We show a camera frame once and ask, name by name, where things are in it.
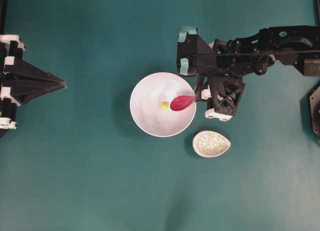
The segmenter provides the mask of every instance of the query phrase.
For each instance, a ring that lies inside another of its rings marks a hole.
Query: red spoon
[[[188,108],[195,101],[195,96],[181,95],[175,97],[170,103],[170,109],[173,111],[181,111]]]

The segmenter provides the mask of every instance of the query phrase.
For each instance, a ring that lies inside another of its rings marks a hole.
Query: small yellow object
[[[161,107],[164,109],[164,110],[167,110],[169,108],[169,103],[167,102],[163,102]]]

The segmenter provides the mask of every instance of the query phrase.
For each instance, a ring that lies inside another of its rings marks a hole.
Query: green tabletop
[[[169,138],[144,133],[129,110],[140,79],[177,72],[181,26],[211,42],[290,25],[315,25],[313,0],[9,0],[5,32],[68,88],[20,107],[0,140],[0,230],[319,230],[307,99],[318,78],[277,62],[244,78],[231,121],[206,119],[200,104]],[[197,156],[201,130],[231,149]]]

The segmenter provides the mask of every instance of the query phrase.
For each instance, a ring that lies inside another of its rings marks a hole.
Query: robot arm
[[[0,35],[0,137],[17,128],[17,107],[66,87],[65,82],[22,60],[18,35]]]
[[[195,101],[207,103],[205,117],[228,121],[237,113],[245,89],[243,77],[264,75],[276,60],[294,66],[304,76],[320,76],[320,28],[284,26],[208,45],[193,27],[178,37],[177,70],[180,76],[197,76]]]

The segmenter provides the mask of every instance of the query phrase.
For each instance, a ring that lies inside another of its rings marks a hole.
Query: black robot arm
[[[245,89],[243,76],[264,75],[276,60],[294,66],[304,76],[320,76],[320,28],[283,26],[207,44],[194,27],[178,36],[177,70],[197,76],[195,101],[207,103],[206,118],[228,121],[237,113]]]

